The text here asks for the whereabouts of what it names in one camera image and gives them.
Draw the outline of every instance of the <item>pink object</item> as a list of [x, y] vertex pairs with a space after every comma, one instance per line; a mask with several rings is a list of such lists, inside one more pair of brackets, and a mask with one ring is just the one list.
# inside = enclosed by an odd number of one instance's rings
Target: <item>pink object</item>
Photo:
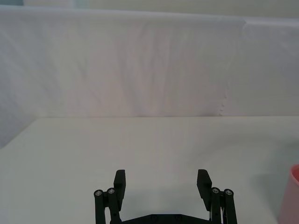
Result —
[[278, 222], [279, 224], [299, 224], [299, 165], [291, 168]]

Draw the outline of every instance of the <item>white table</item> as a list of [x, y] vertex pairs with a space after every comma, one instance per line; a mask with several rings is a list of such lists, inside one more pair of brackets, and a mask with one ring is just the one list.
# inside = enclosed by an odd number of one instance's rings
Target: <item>white table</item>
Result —
[[239, 224], [276, 224], [295, 163], [299, 117], [39, 119], [0, 150], [0, 223], [93, 224], [93, 192], [112, 187], [118, 169], [122, 220], [208, 218], [196, 187], [203, 168], [235, 192]]

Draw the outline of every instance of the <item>white fabric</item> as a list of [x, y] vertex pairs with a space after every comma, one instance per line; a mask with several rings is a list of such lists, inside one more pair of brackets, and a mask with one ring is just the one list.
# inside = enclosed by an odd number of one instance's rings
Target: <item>white fabric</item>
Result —
[[299, 20], [0, 7], [0, 145], [36, 117], [299, 114]]

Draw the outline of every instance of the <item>black plastic part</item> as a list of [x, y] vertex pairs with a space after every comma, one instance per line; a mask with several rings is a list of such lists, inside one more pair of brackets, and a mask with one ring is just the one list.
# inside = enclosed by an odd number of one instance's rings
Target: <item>black plastic part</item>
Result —
[[210, 224], [210, 221], [185, 215], [148, 215], [122, 222], [122, 224]]
[[114, 188], [109, 188], [107, 192], [102, 190], [94, 192], [96, 224], [106, 224], [106, 207], [109, 207], [110, 210], [110, 224], [221, 224], [221, 210], [223, 210], [224, 224], [237, 224], [232, 190], [220, 191], [218, 188], [212, 188], [212, 181], [204, 169], [198, 170], [197, 187], [201, 198], [204, 200], [206, 210], [210, 212], [210, 220], [180, 214], [154, 214], [121, 221], [119, 211], [125, 194], [126, 176], [125, 170], [118, 170], [114, 179]]
[[108, 189], [107, 193], [108, 193], [109, 210], [110, 210], [110, 216], [111, 216], [110, 224], [120, 224], [121, 218], [120, 218], [119, 209], [118, 209], [116, 191], [115, 191], [115, 189], [110, 188], [110, 189]]
[[104, 192], [102, 190], [96, 190], [93, 195], [95, 201], [95, 223], [105, 224]]
[[221, 224], [221, 207], [220, 207], [220, 190], [218, 188], [211, 189], [211, 205], [210, 220], [212, 224]]
[[120, 211], [126, 190], [126, 174], [124, 169], [116, 172], [113, 185], [117, 195], [118, 211]]
[[205, 169], [199, 169], [197, 174], [197, 188], [207, 211], [211, 211], [212, 181]]
[[225, 224], [237, 224], [237, 216], [235, 214], [234, 192], [230, 189], [224, 190], [225, 209], [223, 211], [223, 222]]

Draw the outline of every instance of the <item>white backdrop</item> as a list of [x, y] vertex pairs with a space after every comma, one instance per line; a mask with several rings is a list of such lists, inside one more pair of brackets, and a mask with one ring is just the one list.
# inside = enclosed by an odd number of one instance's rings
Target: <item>white backdrop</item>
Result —
[[0, 145], [36, 117], [299, 115], [299, 20], [0, 7]]

